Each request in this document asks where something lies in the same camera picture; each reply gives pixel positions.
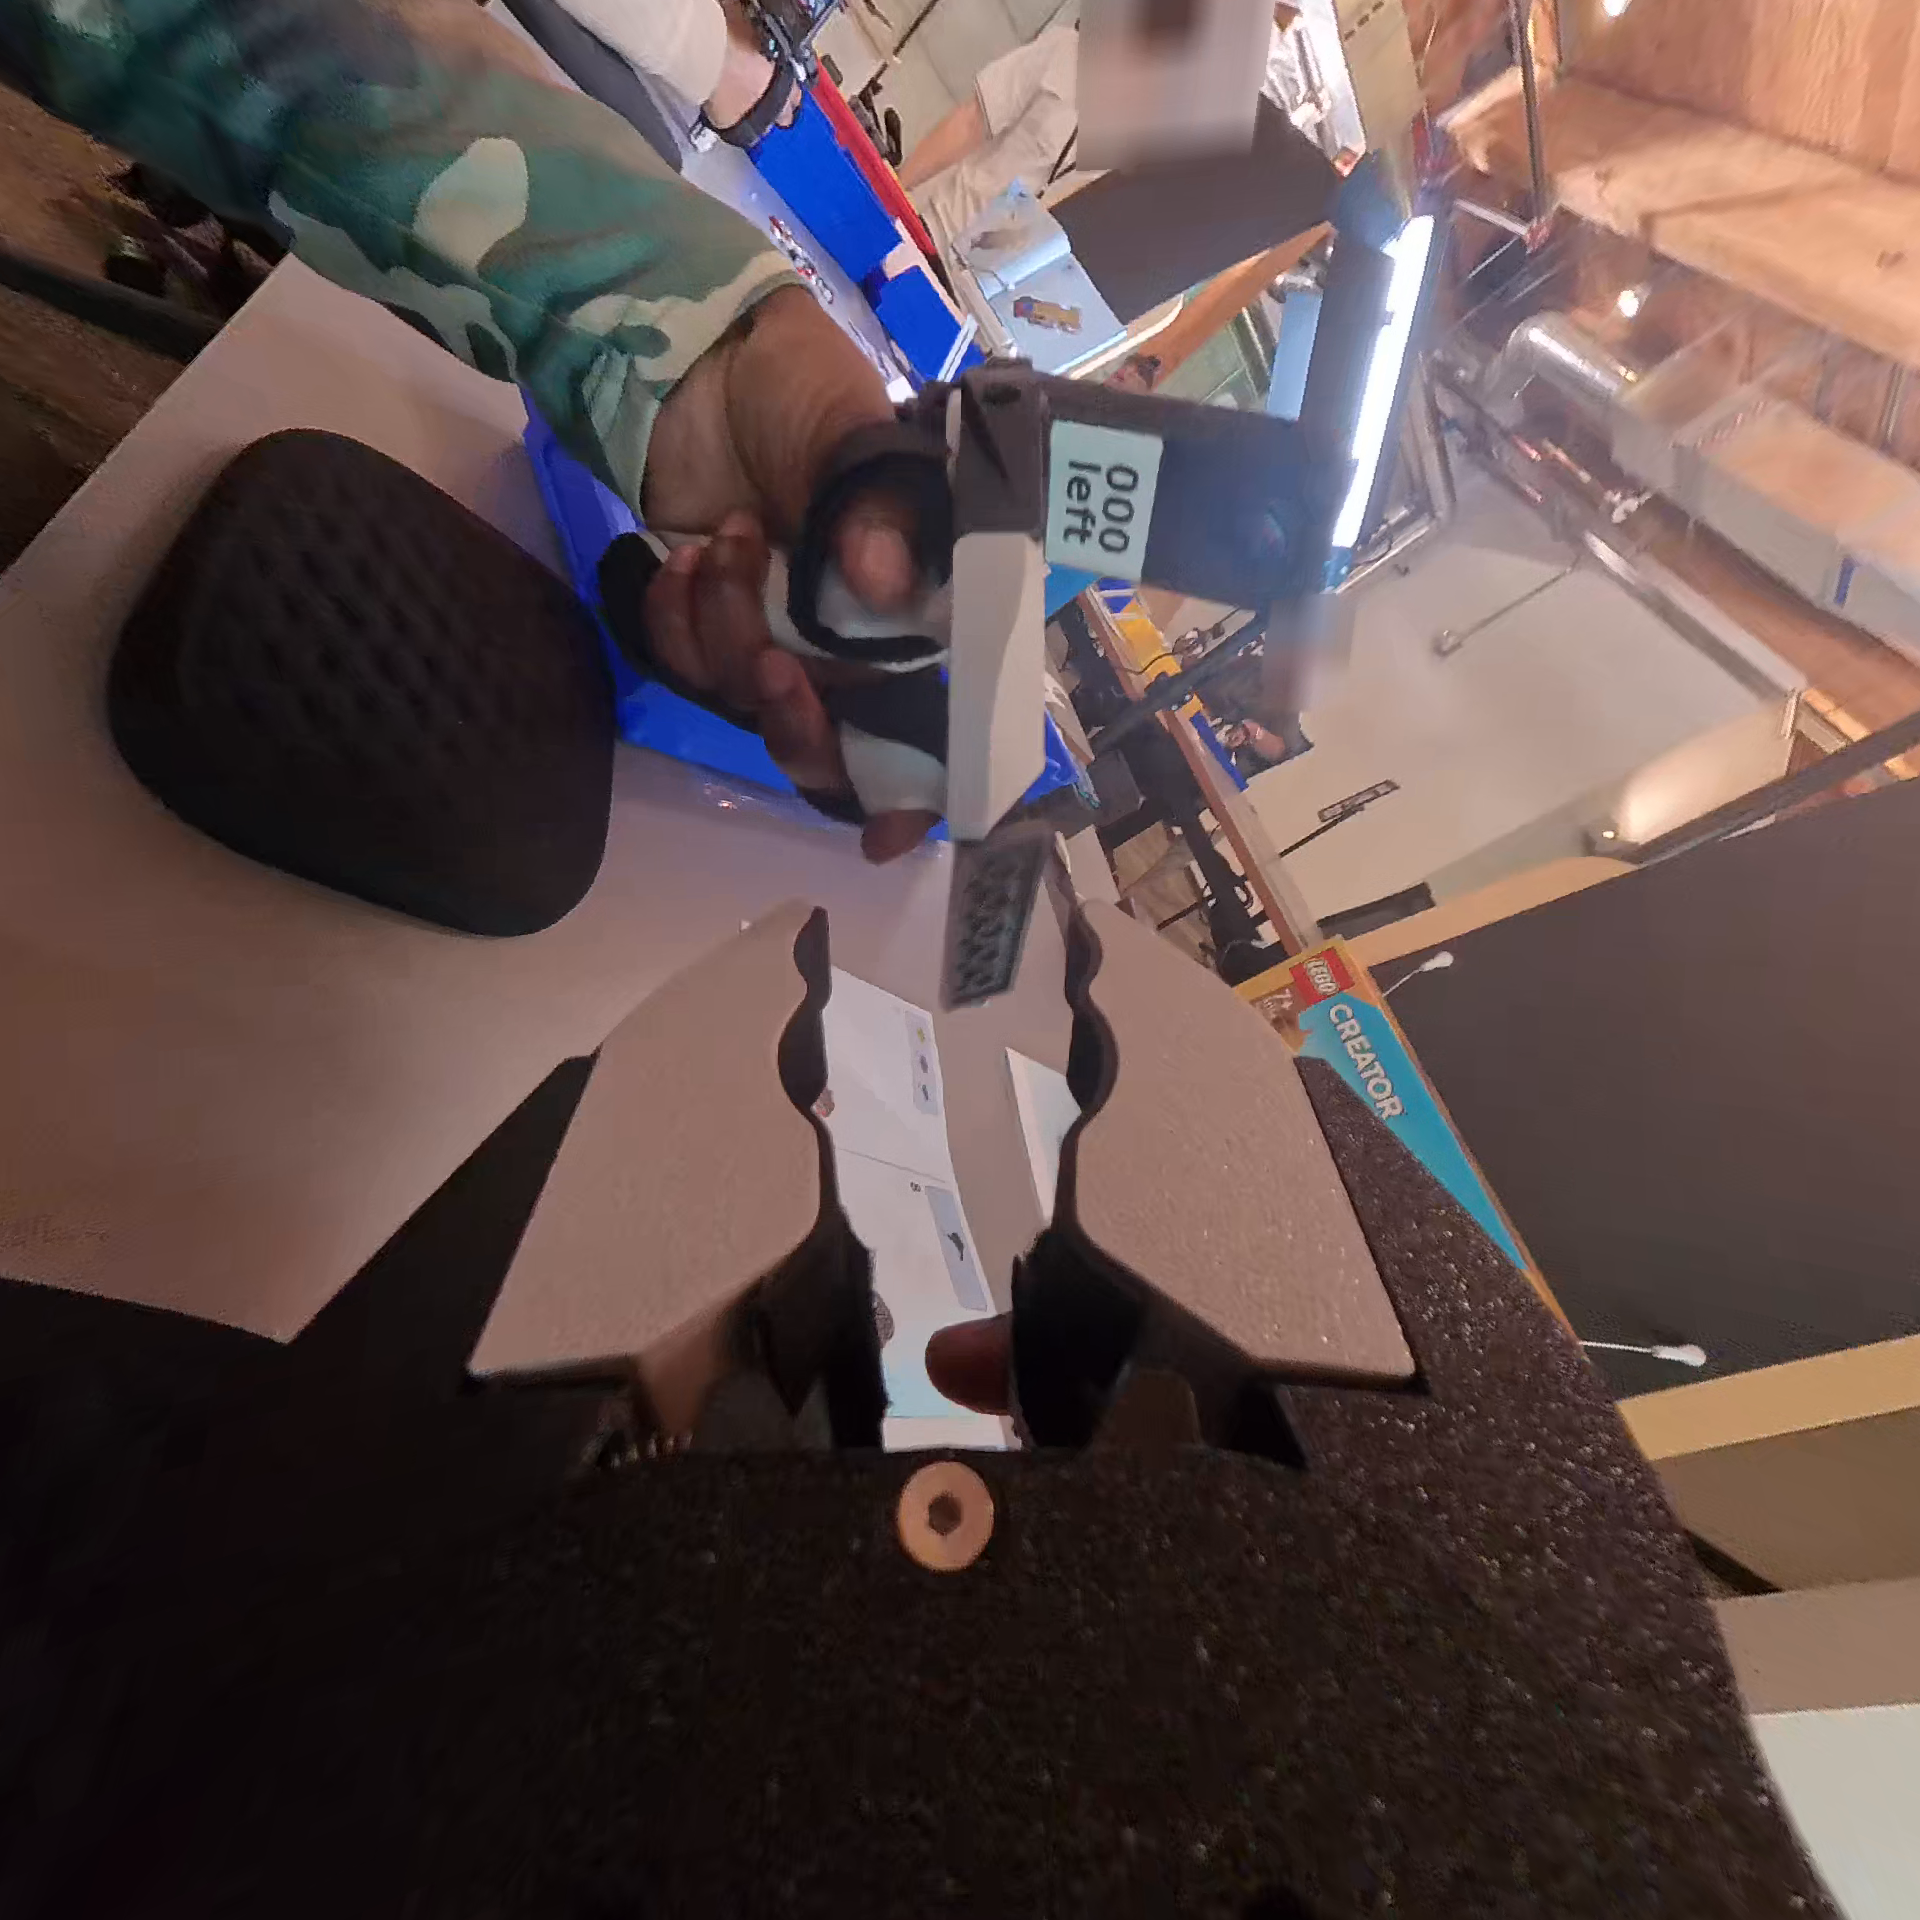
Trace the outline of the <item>black board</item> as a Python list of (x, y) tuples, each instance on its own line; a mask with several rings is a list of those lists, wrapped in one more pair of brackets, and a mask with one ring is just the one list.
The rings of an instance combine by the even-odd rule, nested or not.
[(1245, 151), (1104, 171), (1054, 201), (1051, 217), (1127, 325), (1330, 222), (1343, 182), (1319, 141), (1261, 99)]

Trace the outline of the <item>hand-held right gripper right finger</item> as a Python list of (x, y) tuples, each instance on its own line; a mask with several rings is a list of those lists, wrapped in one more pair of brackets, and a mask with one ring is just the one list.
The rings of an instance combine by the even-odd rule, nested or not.
[(1421, 1388), (1303, 1071), (1215, 975), (1110, 902), (1064, 941), (1075, 1118), (1012, 1276), (1035, 1449), (1303, 1449), (1292, 1390)]

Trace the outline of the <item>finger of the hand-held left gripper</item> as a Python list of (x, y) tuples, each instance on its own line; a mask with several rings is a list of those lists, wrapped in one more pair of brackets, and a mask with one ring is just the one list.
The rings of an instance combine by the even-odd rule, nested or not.
[(946, 750), (955, 843), (984, 842), (1046, 765), (1044, 573), (1028, 535), (955, 542)]

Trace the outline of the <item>large black panel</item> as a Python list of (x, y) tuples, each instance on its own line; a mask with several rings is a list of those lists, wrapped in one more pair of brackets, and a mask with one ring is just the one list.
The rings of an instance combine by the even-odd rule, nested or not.
[(1381, 966), (1624, 1401), (1918, 1329), (1916, 781)]

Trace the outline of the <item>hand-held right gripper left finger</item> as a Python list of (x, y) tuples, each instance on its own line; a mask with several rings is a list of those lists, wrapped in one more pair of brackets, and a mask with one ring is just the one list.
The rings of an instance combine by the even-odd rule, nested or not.
[(816, 1114), (829, 995), (827, 914), (780, 902), (607, 1036), (474, 1375), (613, 1381), (725, 1449), (880, 1447), (872, 1259)]

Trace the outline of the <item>bright light panel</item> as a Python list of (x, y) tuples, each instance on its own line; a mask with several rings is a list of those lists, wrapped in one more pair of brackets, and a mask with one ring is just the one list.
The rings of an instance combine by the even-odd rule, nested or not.
[(1343, 582), (1404, 418), (1439, 234), (1412, 215), (1382, 246), (1339, 234), (1315, 286), (1288, 286), (1267, 387), (1267, 413), (1301, 509), (1299, 572), (1308, 587)]

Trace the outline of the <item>yellow cardboard set box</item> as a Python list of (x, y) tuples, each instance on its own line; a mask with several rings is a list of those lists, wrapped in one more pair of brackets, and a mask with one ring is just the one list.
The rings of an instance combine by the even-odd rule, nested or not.
[(1398, 1142), (1471, 1213), (1544, 1305), (1565, 1315), (1508, 1212), (1488, 1187), (1453, 1118), (1418, 1062), (1388, 991), (1341, 939), (1234, 988), (1301, 1058), (1333, 1068)]

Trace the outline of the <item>person's left hand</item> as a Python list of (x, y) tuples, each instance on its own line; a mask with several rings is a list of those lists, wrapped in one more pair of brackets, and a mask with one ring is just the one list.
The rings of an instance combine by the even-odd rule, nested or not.
[(763, 595), (772, 553), (800, 538), (810, 497), (842, 443), (894, 421), (872, 364), (800, 286), (758, 301), (664, 398), (640, 517), (692, 535), (647, 593), (659, 660), (744, 715), (795, 786), (847, 786), (820, 685), (850, 666), (774, 644)]

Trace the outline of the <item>blue plastic bin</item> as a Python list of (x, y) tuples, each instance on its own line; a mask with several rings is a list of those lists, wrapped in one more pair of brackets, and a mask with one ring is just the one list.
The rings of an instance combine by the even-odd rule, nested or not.
[[(651, 567), (662, 553), (662, 543), (647, 535), (621, 497), (610, 492), (587, 463), (579, 462), (558, 442), (536, 411), (535, 398), (526, 393), (520, 399), (526, 406), (520, 439), (535, 468), (546, 517), (560, 540), (565, 573), (604, 638), (614, 683), (614, 731), (620, 738), (738, 783), (797, 795), (797, 783), (791, 774), (776, 771), (772, 755), (750, 722), (685, 695), (682, 683), (660, 679), (638, 638), (638, 627), (621, 628), (614, 625), (602, 586), (605, 553), (621, 542), (636, 542), (640, 562)], [(789, 582), (782, 555), (774, 555), (767, 595), (772, 634), (792, 639), (803, 657), (853, 663), (850, 693), (875, 708), (884, 725), (944, 719), (950, 638), (950, 589), (946, 586), (918, 612), (890, 627), (847, 599), (837, 580), (824, 580), (820, 587), (822, 643), (813, 643), (789, 617)]]

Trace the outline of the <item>person's left forearm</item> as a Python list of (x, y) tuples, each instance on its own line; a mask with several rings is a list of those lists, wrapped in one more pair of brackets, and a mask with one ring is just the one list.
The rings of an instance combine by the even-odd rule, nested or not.
[(476, 5), (16, 2), (5, 83), (526, 391), (640, 509), (668, 396), (797, 286)]

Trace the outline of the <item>row of blue bins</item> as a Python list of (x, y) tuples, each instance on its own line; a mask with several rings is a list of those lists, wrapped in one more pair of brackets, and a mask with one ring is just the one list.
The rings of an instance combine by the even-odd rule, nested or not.
[(960, 378), (984, 364), (964, 307), (938, 274), (930, 236), (846, 101), (804, 86), (791, 122), (750, 148), (789, 213), (774, 222), (806, 257), (827, 257), (853, 283), (895, 362), (917, 379)]

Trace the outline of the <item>person's right hand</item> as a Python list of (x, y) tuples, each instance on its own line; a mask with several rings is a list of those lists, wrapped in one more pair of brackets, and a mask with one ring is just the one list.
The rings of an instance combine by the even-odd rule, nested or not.
[(1014, 1410), (1012, 1316), (978, 1316), (930, 1333), (928, 1382), (946, 1401), (987, 1418)]

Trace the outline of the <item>partly built lego car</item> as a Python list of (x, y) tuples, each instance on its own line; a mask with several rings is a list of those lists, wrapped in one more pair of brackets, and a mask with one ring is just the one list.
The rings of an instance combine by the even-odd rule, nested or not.
[(960, 1013), (1008, 995), (1051, 858), (1042, 823), (1003, 823), (950, 842), (944, 914), (941, 1007)]

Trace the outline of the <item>open instruction booklet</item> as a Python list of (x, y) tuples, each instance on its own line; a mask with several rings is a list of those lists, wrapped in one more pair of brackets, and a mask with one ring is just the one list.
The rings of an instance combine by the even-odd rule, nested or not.
[(954, 1125), (972, 1118), (946, 1092), (934, 1018), (844, 969), (831, 973), (822, 1031), (827, 1085), (816, 1105), (831, 1138), (847, 1221), (871, 1255), (871, 1303), (887, 1391), (891, 1452), (1006, 1449), (1000, 1418), (960, 1409), (928, 1375), (925, 1343), (949, 1326), (997, 1315), (1011, 1259), (976, 1237), (972, 1212), (1008, 1205), (1019, 1246), (1048, 1222), (1064, 1133), (1077, 1105), (1064, 1074), (1012, 1047), (994, 1066), (980, 1118), (987, 1140), (1019, 1142), (1014, 1177), (955, 1171)]

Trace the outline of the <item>black quilted cushion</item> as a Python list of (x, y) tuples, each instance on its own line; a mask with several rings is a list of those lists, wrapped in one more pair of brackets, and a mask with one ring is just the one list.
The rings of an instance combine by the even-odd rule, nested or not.
[(614, 691), (579, 596), (416, 471), (240, 449), (123, 621), (112, 745), (240, 858), (483, 939), (558, 925), (607, 846)]

